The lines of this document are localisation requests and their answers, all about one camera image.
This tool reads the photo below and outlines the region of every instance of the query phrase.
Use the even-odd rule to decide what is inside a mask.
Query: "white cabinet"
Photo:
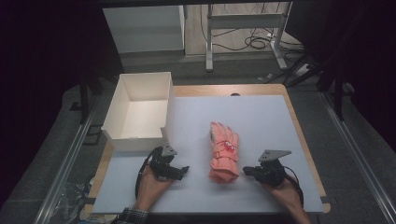
[[[103,11],[119,53],[184,49],[183,6]]]

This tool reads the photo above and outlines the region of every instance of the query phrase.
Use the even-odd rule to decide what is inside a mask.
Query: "metal rail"
[[[52,214],[52,211],[59,200],[62,187],[64,186],[64,183],[66,182],[66,179],[69,177],[70,171],[73,168],[76,157],[84,141],[84,137],[87,134],[92,122],[92,118],[96,113],[96,108],[100,97],[100,95],[94,95],[92,97],[90,114],[88,115],[86,121],[79,126],[76,137],[68,149],[58,174],[55,176],[55,179],[49,188],[49,192],[47,193],[47,196],[44,199],[44,202],[41,204],[40,210],[35,217],[35,224],[46,224],[50,222],[50,215]]]
[[[346,143],[346,147],[348,148],[352,159],[355,161],[356,165],[361,171],[364,181],[368,185],[370,191],[373,193],[375,200],[388,223],[396,223],[396,210],[391,198],[387,194],[381,182],[378,180],[378,178],[376,178],[375,173],[371,169],[367,160],[364,158],[364,155],[361,153],[360,147],[355,142],[352,134],[349,132],[347,125],[341,121],[333,111],[332,100],[330,99],[330,96],[323,92],[321,92],[319,95],[323,99],[337,131],[340,133],[341,137]]]

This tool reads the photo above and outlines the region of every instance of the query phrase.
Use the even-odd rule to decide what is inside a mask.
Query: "white board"
[[[314,178],[308,167],[290,112],[281,95],[177,97],[172,147],[178,152],[172,166],[190,166],[154,204],[152,213],[277,213],[284,211],[244,166],[259,165],[265,149],[290,150],[280,161],[300,179],[304,209],[322,213]],[[216,184],[208,177],[212,152],[210,121],[230,126],[239,134],[240,176],[230,184]],[[111,158],[103,185],[93,207],[94,213],[118,214],[132,206],[137,172],[147,156],[117,152]]]

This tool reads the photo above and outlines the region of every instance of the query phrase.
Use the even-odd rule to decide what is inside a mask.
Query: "metal frame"
[[[392,199],[388,195],[382,183],[376,177],[370,164],[361,152],[361,148],[350,133],[347,125],[342,120],[340,120],[337,114],[332,110],[334,105],[329,94],[320,92],[319,96],[322,98],[323,103],[325,104],[327,111],[332,118],[335,128],[343,138],[344,143],[350,152],[350,156],[355,161],[356,166],[359,168],[361,176],[364,178],[368,188],[373,193],[379,208],[387,219],[387,222],[392,224],[396,223],[396,207],[393,204]]]
[[[64,187],[64,183],[66,182],[67,177],[69,176],[73,168],[76,157],[84,141],[84,137],[87,134],[88,129],[90,128],[100,98],[100,95],[94,95],[92,97],[91,111],[85,122],[81,124],[78,128],[78,133],[76,134],[73,143],[68,149],[64,161],[62,162],[61,167],[58,171],[58,174],[55,176],[55,179],[53,180],[52,185],[49,188],[49,192],[47,193],[47,196],[44,199],[44,202],[41,204],[40,210],[35,217],[35,224],[45,224],[50,222],[52,211],[54,210],[57,202],[59,201],[62,188]]]
[[[288,20],[291,2],[288,2],[283,13],[258,15],[212,15],[212,6],[207,5],[207,40],[206,40],[206,71],[213,71],[212,30],[217,29],[249,29],[249,28],[278,28],[275,41],[271,42],[271,49],[281,70],[288,66],[279,50],[280,39]]]

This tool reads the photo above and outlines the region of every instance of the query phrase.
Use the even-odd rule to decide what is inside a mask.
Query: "floor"
[[[247,3],[247,4],[220,4],[213,5],[212,15],[250,15],[265,13],[282,13],[285,11],[287,3]],[[207,10],[208,5],[186,6],[187,19],[185,23],[185,51],[186,55],[203,55],[206,48],[207,37]],[[235,53],[237,52],[270,52],[268,40],[274,40],[269,34],[276,35],[277,29],[239,29],[239,30],[213,30],[212,44],[215,53]],[[250,43],[249,37],[261,38],[257,42]],[[301,49],[300,42],[292,36],[284,33],[282,40],[291,45],[288,48]]]
[[[186,57],[159,53],[139,58],[134,55],[121,55],[121,58],[126,73],[170,71],[174,85],[257,84],[282,83],[284,81],[284,72],[279,70],[270,51],[246,51],[230,54],[225,51],[220,52],[221,50],[221,48],[215,49],[215,52],[218,53],[214,57],[212,73],[206,72],[205,57],[201,56],[204,51],[198,45],[195,49],[191,49],[190,55]],[[299,54],[290,55],[290,60],[287,63],[292,65],[292,62],[298,57]],[[310,218],[313,223],[321,224],[389,223],[373,196],[373,191],[368,187],[366,179],[361,174],[353,155],[348,150],[340,133],[337,132],[329,111],[316,90],[315,84],[319,76],[320,74],[294,88],[288,88],[295,113],[332,207],[328,214],[312,214]],[[103,124],[117,78],[101,78],[100,81],[105,87],[105,91],[98,100],[89,133],[96,133],[98,127]],[[0,212],[0,223],[34,222],[41,204],[46,199],[51,183],[70,149],[70,143],[75,139],[80,127],[79,112],[70,110],[72,104],[78,101],[78,87],[64,93],[63,108],[34,161],[4,204]],[[354,136],[356,144],[360,146],[362,154],[378,181],[389,197],[395,201],[396,181],[393,173],[396,169],[395,153],[360,115],[350,102],[349,97],[344,97],[343,106],[345,125]],[[86,135],[84,144],[78,149],[76,161],[67,176],[67,183],[79,187],[92,177],[105,142],[106,138],[102,134]],[[58,212],[50,221],[51,223],[67,223],[67,221],[76,220],[63,218]]]

